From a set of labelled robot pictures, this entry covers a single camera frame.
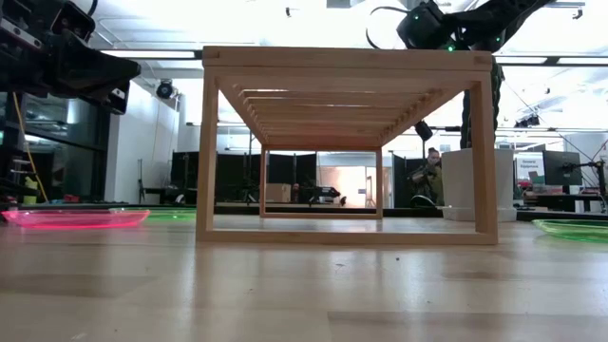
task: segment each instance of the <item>green tray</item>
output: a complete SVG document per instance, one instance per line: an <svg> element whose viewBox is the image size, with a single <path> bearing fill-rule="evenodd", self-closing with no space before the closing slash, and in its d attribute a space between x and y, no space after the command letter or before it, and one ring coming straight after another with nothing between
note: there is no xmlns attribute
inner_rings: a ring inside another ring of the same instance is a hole
<svg viewBox="0 0 608 342"><path fill-rule="evenodd" d="M114 208L112 211L149 210L146 221L192 221L197 218L197 208Z"/></svg>
<svg viewBox="0 0 608 342"><path fill-rule="evenodd" d="M576 241L608 242L608 221L590 219L535 219L546 234Z"/></svg>

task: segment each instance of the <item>man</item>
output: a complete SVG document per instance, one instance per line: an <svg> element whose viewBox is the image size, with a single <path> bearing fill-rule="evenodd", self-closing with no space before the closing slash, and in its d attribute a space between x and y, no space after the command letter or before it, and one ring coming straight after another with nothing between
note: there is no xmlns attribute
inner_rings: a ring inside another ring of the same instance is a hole
<svg viewBox="0 0 608 342"><path fill-rule="evenodd" d="M427 163L414 171L410 179L416 195L422 195L436 205L444 205L444 184L439 151L431 147L428 150Z"/></svg>

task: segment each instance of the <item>pink tray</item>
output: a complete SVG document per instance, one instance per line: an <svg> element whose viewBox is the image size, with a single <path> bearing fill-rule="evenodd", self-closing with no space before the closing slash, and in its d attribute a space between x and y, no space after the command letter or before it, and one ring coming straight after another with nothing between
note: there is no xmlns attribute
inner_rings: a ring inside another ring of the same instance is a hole
<svg viewBox="0 0 608 342"><path fill-rule="evenodd" d="M8 222L34 229L96 229L136 226L149 210L110 212L109 210L17 210L2 212Z"/></svg>

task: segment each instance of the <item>computer monitor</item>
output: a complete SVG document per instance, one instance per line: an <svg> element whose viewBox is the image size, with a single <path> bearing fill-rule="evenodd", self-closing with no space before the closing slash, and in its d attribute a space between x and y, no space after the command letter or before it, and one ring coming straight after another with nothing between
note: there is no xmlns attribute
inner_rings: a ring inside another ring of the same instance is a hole
<svg viewBox="0 0 608 342"><path fill-rule="evenodd" d="M544 165L544 183L547 185L582 185L580 155L577 152L542 151Z"/></svg>

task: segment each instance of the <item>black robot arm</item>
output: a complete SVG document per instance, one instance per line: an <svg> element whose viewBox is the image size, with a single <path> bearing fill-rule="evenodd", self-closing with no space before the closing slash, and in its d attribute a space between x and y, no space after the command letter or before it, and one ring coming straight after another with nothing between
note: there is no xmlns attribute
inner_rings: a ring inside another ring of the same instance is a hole
<svg viewBox="0 0 608 342"><path fill-rule="evenodd" d="M430 0L397 27L411 49L475 49L496 52L536 10L555 0L489 0L476 9L444 14Z"/></svg>

